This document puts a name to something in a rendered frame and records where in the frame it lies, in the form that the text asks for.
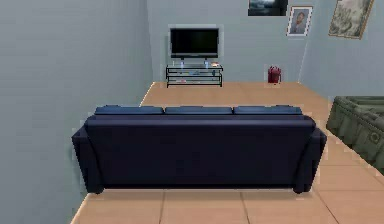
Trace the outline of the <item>black glass television stand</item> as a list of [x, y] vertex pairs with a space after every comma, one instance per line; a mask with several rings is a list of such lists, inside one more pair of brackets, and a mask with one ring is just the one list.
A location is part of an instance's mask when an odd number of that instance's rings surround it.
[[217, 62], [205, 58], [201, 62], [186, 63], [180, 60], [165, 68], [166, 87], [176, 85], [223, 86], [224, 68]]

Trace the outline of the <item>dark blue sofa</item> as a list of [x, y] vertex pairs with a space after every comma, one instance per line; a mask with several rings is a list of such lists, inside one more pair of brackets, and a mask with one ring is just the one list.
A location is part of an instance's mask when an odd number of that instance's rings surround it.
[[326, 135], [301, 112], [167, 108], [90, 116], [72, 143], [90, 193], [106, 189], [310, 190]]

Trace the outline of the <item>black television set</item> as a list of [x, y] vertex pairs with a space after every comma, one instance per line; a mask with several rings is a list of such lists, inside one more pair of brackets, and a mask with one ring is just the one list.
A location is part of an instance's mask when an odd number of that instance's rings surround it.
[[217, 58], [218, 28], [171, 28], [172, 58]]

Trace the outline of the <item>red bin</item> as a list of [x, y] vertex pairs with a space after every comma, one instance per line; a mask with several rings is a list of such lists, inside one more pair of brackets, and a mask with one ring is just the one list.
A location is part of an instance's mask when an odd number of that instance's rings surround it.
[[268, 82], [277, 84], [281, 82], [281, 69], [277, 66], [270, 66], [268, 69]]

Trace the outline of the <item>dark framed picture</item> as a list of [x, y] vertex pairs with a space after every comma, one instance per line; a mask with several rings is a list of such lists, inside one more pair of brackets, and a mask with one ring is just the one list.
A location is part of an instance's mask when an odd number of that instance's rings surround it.
[[285, 16], [288, 0], [249, 0], [249, 16]]

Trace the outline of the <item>white framed portrait picture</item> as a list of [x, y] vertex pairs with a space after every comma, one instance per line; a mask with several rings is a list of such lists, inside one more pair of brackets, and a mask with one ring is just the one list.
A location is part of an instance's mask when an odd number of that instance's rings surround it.
[[305, 37], [308, 35], [312, 6], [292, 6], [287, 27], [287, 36]]

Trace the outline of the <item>gold framed landscape picture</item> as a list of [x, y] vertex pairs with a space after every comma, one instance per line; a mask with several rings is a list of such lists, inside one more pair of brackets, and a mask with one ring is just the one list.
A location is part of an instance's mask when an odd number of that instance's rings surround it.
[[337, 0], [329, 36], [361, 39], [375, 0]]

